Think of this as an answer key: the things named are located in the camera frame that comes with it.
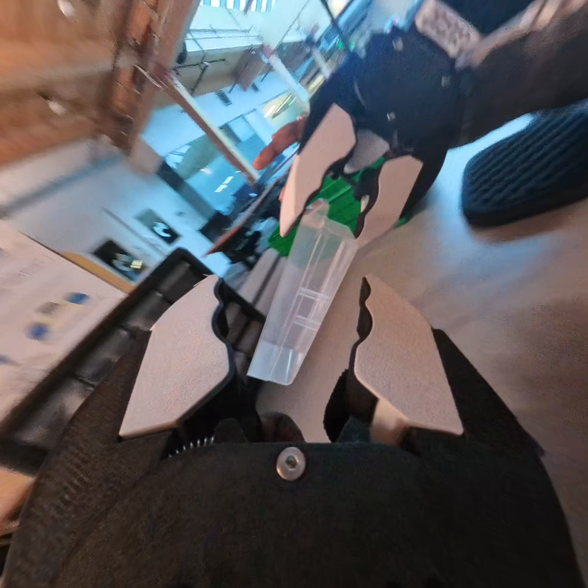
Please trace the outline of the instruction poster board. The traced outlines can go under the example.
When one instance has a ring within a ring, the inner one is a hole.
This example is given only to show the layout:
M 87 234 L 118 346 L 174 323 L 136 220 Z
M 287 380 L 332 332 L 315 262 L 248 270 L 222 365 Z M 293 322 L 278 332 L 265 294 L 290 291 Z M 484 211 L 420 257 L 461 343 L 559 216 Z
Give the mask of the instruction poster board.
M 1 420 L 125 293 L 1 221 Z

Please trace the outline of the person's right forearm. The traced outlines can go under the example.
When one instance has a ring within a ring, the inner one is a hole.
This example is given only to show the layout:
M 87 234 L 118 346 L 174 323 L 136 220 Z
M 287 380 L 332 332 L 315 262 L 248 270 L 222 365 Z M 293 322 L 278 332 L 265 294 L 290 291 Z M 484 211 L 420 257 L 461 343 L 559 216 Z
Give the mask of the person's right forearm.
M 587 1 L 535 1 L 464 57 L 456 146 L 524 114 L 586 100 Z

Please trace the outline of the black drawer cabinet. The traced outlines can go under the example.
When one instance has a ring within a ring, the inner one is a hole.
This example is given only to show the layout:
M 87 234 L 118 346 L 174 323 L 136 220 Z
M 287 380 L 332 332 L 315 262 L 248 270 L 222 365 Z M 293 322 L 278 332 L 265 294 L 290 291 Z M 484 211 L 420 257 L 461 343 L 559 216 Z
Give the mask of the black drawer cabinet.
M 214 275 L 212 271 L 185 249 L 175 250 L 1 421 L 1 466 L 34 476 L 77 410 L 96 391 L 112 392 L 114 401 L 121 402 L 109 434 L 115 442 L 164 434 L 164 456 L 173 456 L 218 441 L 218 426 L 227 419 L 239 423 L 248 441 L 259 441 L 258 386 L 248 381 L 244 369 L 253 357 L 266 317 L 219 276 L 224 283 L 221 299 L 225 315 L 220 326 L 234 354 L 236 375 L 177 428 L 139 437 L 119 436 L 151 327 L 210 275 Z

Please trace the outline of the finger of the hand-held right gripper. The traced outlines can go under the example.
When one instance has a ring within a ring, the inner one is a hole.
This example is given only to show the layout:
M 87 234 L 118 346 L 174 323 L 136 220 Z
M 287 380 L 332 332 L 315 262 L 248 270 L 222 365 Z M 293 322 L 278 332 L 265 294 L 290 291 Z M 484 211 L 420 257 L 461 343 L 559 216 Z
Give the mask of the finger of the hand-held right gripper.
M 374 171 L 374 180 L 360 199 L 355 229 L 358 249 L 369 245 L 397 224 L 422 167 L 419 159 L 402 156 L 384 161 L 379 170 Z
M 281 200 L 281 237 L 287 237 L 300 222 L 328 171 L 348 159 L 355 145 L 356 135 L 350 115 L 338 105 L 332 105 L 293 159 Z

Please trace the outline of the black ribbed object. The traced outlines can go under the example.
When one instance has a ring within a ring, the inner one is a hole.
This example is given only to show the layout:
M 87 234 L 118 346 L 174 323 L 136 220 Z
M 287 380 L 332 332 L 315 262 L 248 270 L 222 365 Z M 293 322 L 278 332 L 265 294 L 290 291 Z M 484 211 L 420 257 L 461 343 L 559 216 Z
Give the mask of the black ribbed object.
M 543 111 L 468 161 L 461 207 L 490 228 L 587 199 L 587 101 Z

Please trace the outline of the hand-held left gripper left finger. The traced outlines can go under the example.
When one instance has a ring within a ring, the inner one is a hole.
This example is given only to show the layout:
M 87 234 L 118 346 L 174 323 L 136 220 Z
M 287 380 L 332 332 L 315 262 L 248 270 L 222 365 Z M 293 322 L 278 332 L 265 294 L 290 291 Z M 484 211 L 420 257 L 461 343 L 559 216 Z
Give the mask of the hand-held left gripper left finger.
M 119 436 L 177 428 L 236 375 L 221 329 L 225 319 L 217 275 L 198 282 L 151 327 Z

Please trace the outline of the black phone door sign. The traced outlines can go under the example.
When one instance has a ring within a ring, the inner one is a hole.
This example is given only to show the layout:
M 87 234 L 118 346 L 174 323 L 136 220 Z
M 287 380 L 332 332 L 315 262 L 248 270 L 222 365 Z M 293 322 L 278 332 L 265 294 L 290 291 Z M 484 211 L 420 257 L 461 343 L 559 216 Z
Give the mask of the black phone door sign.
M 182 237 L 179 232 L 152 209 L 143 210 L 136 216 L 136 220 L 155 235 L 157 239 L 167 245 L 173 245 Z

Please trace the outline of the person's right hand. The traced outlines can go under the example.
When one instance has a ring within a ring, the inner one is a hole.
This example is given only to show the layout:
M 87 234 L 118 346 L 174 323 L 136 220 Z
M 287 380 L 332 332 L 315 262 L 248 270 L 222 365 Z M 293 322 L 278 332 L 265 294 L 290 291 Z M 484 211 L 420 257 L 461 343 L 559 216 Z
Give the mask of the person's right hand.
M 267 168 L 284 151 L 294 144 L 299 143 L 302 139 L 307 119 L 308 116 L 299 116 L 274 133 L 270 143 L 254 159 L 252 163 L 253 168 L 256 171 Z

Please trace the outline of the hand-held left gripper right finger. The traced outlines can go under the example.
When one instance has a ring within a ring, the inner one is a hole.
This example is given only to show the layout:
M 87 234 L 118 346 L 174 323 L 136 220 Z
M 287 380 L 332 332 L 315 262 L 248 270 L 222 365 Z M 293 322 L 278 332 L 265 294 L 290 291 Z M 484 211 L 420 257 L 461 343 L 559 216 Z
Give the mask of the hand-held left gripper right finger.
M 358 341 L 349 375 L 375 406 L 371 439 L 400 445 L 411 429 L 463 434 L 452 390 L 427 319 L 376 276 L 362 279 Z

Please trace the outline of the green plastic crate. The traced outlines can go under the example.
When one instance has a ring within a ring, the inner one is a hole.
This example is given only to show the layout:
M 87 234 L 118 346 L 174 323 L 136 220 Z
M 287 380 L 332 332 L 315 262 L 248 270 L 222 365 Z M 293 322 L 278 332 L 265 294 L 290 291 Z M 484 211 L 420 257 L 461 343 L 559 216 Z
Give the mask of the green plastic crate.
M 366 212 L 370 199 L 375 200 L 379 195 L 379 176 L 384 163 L 388 161 L 384 157 L 379 158 L 374 164 L 349 178 L 328 176 L 315 198 L 315 201 L 323 199 L 328 203 L 328 219 L 347 226 L 355 234 L 357 218 Z M 395 226 L 406 224 L 412 215 L 411 212 L 402 212 Z M 287 237 L 282 237 L 279 228 L 276 228 L 268 237 L 267 244 L 279 256 L 287 258 L 296 231 L 297 228 Z

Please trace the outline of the clear plastic drawer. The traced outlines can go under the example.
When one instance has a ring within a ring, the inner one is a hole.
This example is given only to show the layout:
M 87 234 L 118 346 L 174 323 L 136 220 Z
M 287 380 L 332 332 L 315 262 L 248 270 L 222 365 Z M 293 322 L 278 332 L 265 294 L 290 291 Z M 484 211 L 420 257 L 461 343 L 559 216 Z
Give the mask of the clear plastic drawer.
M 289 386 L 296 378 L 357 252 L 351 230 L 323 199 L 305 211 L 247 375 Z

